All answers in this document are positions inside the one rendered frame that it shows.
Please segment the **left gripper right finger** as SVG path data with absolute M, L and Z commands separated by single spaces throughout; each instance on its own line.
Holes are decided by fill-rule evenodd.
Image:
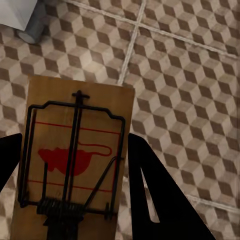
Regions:
M 127 151 L 133 240 L 216 240 L 148 142 L 129 133 Z M 141 169 L 160 223 L 150 219 Z

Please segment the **mousetrap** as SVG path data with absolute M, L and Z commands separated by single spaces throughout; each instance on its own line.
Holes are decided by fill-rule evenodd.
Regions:
M 115 240 L 134 96 L 30 74 L 10 240 Z

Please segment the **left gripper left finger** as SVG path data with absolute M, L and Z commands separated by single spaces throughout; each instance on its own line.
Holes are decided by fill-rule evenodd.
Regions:
M 21 160 L 21 133 L 0 138 L 0 192 Z

